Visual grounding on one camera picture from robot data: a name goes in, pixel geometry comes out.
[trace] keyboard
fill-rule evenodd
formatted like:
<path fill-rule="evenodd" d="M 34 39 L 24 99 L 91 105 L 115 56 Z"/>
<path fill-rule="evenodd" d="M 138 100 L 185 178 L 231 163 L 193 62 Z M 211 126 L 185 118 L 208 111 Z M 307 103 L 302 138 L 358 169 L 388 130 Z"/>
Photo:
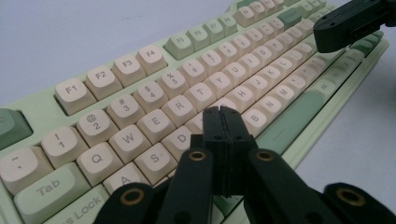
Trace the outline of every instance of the keyboard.
<path fill-rule="evenodd" d="M 389 45 L 376 32 L 318 53 L 313 24 L 334 9 L 325 0 L 233 2 L 2 106 L 0 222 L 92 222 L 117 187 L 171 177 L 212 105 L 238 110 L 258 145 L 295 167 Z M 246 221 L 241 197 L 214 201 L 214 223 Z"/>

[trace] function key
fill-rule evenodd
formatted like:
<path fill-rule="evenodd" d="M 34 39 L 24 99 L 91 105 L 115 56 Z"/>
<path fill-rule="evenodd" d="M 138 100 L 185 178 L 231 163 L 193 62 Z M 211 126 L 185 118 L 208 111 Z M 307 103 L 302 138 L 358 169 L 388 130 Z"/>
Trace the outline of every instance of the function key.
<path fill-rule="evenodd" d="M 186 34 L 173 35 L 164 48 L 176 59 L 181 60 L 194 53 L 194 47 Z"/>
<path fill-rule="evenodd" d="M 209 34 L 210 43 L 215 43 L 224 38 L 224 28 L 218 20 L 210 20 L 204 23 L 204 29 Z"/>
<path fill-rule="evenodd" d="M 116 59 L 111 70 L 124 87 L 132 85 L 146 76 L 140 63 L 131 54 Z"/>
<path fill-rule="evenodd" d="M 96 102 L 92 93 L 76 77 L 58 84 L 55 89 L 55 96 L 69 116 Z"/>
<path fill-rule="evenodd" d="M 218 21 L 224 28 L 225 36 L 232 35 L 238 31 L 236 21 L 230 14 L 224 14 L 218 18 Z"/>
<path fill-rule="evenodd" d="M 105 99 L 114 92 L 122 90 L 119 80 L 104 65 L 88 71 L 85 84 L 97 100 Z"/>
<path fill-rule="evenodd" d="M 195 51 L 198 51 L 210 45 L 209 35 L 201 26 L 191 28 L 189 31 L 187 31 L 186 35 L 192 42 Z"/>
<path fill-rule="evenodd" d="M 137 52 L 136 59 L 140 62 L 147 75 L 151 75 L 167 66 L 160 49 L 154 45 L 140 49 Z"/>
<path fill-rule="evenodd" d="M 32 133 L 21 112 L 0 108 L 0 150 L 21 141 Z"/>
<path fill-rule="evenodd" d="M 238 22 L 239 25 L 243 27 L 248 27 L 256 21 L 253 10 L 250 7 L 240 7 L 233 17 Z"/>

